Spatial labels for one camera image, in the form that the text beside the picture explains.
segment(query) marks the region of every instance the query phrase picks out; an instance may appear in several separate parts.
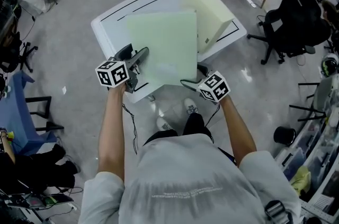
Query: white t-shirt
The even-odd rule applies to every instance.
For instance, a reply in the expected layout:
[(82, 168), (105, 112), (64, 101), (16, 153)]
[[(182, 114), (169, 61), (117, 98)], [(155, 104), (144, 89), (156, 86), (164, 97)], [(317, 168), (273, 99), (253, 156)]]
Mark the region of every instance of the white t-shirt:
[(109, 172), (85, 183), (80, 224), (266, 223), (272, 200), (298, 223), (299, 198), (267, 151), (248, 154), (238, 168), (195, 134), (156, 139), (138, 156), (126, 186)]

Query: black bucket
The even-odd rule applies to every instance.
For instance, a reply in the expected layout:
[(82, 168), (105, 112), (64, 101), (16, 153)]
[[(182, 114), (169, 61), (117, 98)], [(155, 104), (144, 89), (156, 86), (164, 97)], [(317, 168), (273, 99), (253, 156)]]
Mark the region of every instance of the black bucket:
[(274, 131), (273, 139), (276, 143), (289, 146), (294, 142), (296, 136), (297, 134), (295, 129), (279, 126)]

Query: foam board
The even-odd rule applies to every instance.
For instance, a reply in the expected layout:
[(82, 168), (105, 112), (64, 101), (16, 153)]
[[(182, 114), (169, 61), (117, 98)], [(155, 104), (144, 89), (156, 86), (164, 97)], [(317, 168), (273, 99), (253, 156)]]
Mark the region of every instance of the foam board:
[(197, 77), (197, 16), (195, 11), (156, 12), (126, 16), (134, 50), (149, 48), (140, 65), (148, 82), (180, 85)]
[(184, 8), (197, 11), (198, 52), (203, 53), (216, 43), (235, 18), (221, 0), (182, 0)]

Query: blue table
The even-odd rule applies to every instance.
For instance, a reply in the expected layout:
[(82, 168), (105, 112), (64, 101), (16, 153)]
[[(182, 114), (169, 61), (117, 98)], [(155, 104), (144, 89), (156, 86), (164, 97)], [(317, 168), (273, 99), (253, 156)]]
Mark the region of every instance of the blue table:
[(23, 91), (27, 82), (34, 80), (23, 71), (14, 74), (8, 84), (11, 91), (0, 101), (0, 127), (14, 132), (12, 148), (20, 155), (35, 154), (42, 144), (57, 141), (52, 131), (37, 134)]

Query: light green foam board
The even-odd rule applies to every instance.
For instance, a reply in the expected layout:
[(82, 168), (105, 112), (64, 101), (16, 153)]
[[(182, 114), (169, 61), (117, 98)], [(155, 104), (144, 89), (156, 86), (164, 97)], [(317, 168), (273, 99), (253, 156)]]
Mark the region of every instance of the light green foam board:
[(193, 10), (126, 16), (134, 50), (149, 48), (140, 65), (148, 82), (180, 85), (197, 77), (197, 15)]

